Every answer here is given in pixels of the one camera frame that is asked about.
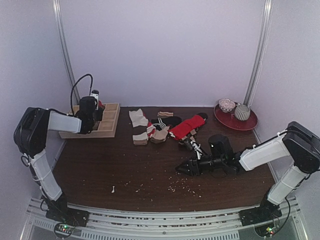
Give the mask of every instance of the dark wood tabletop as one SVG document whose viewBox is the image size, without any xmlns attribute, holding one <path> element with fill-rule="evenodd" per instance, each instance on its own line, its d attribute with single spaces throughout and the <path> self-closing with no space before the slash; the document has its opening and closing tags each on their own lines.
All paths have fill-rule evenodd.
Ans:
<svg viewBox="0 0 320 240">
<path fill-rule="evenodd" d="M 226 176 L 221 169 L 193 177 L 177 174 L 175 167 L 193 153 L 178 147 L 172 138 L 160 144 L 133 145 L 129 111 L 136 109 L 121 108 L 114 138 L 67 140 L 53 174 L 70 203 L 140 212 L 209 211 L 258 204 L 274 184 L 267 165 L 241 175 Z M 256 143 L 252 131 L 220 124 L 213 108 L 141 109 L 149 120 L 156 119 L 159 111 L 174 112 L 182 120 L 207 113 L 208 121 L 196 141 L 208 153 L 208 138 L 214 134 L 227 136 L 235 152 Z"/>
</svg>

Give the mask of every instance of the red dish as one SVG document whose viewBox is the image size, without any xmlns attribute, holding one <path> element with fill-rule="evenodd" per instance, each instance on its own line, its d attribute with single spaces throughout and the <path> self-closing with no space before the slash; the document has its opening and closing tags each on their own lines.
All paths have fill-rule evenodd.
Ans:
<svg viewBox="0 0 320 240">
<path fill-rule="evenodd" d="M 249 131 L 254 129 L 258 124 L 257 115 L 252 110 L 247 121 L 240 121 L 236 119 L 235 110 L 232 110 L 231 112 L 223 112 L 219 105 L 215 106 L 213 111 L 216 119 L 220 123 L 234 130 Z"/>
</svg>

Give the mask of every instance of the black sock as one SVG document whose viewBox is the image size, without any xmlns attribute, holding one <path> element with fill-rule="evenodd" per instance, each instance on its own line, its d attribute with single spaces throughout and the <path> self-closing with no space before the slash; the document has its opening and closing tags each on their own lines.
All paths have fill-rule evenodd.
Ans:
<svg viewBox="0 0 320 240">
<path fill-rule="evenodd" d="M 169 116 L 166 118 L 158 118 L 158 119 L 152 119 L 151 123 L 155 126 L 157 130 L 162 130 L 166 126 L 172 126 L 175 127 L 179 125 L 182 122 L 181 117 L 178 116 Z"/>
</svg>

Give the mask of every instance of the wooden tray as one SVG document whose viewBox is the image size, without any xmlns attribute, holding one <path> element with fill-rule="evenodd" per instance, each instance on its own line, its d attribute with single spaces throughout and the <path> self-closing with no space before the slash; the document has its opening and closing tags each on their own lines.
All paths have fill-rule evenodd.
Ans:
<svg viewBox="0 0 320 240">
<path fill-rule="evenodd" d="M 60 137 L 62 139 L 92 139 L 92 138 L 114 138 L 116 135 L 116 129 L 120 113 L 119 103 L 105 103 L 103 104 L 105 109 L 103 111 L 102 121 L 98 121 L 93 131 L 89 134 L 78 134 L 72 132 L 60 131 Z M 79 106 L 73 106 L 73 110 L 76 113 L 79 110 Z"/>
</svg>

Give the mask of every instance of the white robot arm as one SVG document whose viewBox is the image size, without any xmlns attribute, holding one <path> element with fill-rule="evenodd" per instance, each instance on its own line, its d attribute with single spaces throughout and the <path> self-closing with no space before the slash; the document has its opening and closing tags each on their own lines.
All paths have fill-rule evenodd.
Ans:
<svg viewBox="0 0 320 240">
<path fill-rule="evenodd" d="M 80 99 L 79 111 L 67 115 L 55 109 L 28 107 L 14 132 L 14 142 L 23 154 L 21 160 L 29 167 L 33 180 L 39 185 L 48 210 L 46 217 L 71 226 L 85 227 L 89 213 L 68 208 L 67 198 L 51 171 L 46 157 L 48 131 L 89 134 L 96 121 L 101 121 L 103 110 L 95 94 Z"/>
<path fill-rule="evenodd" d="M 72 116 L 62 115 L 57 112 L 51 111 L 49 114 L 49 121 L 47 131 L 62 131 L 69 133 L 79 133 L 81 130 L 81 120 Z M 62 190 L 57 184 L 55 177 L 48 164 L 46 149 L 40 153 L 30 157 L 26 153 L 25 159 L 29 159 L 29 164 L 33 168 L 35 176 L 34 180 L 39 183 L 40 189 L 43 194 L 50 200 L 57 201 L 62 195 Z"/>
<path fill-rule="evenodd" d="M 214 169 L 238 174 L 282 157 L 293 158 L 293 164 L 268 190 L 260 207 L 240 212 L 244 226 L 270 220 L 275 213 L 279 217 L 279 204 L 320 167 L 320 139 L 295 121 L 275 137 L 240 152 L 234 153 L 228 138 L 220 134 L 211 136 L 208 143 L 211 155 L 191 158 L 177 166 L 176 170 L 189 176 L 199 176 L 205 170 Z"/>
</svg>

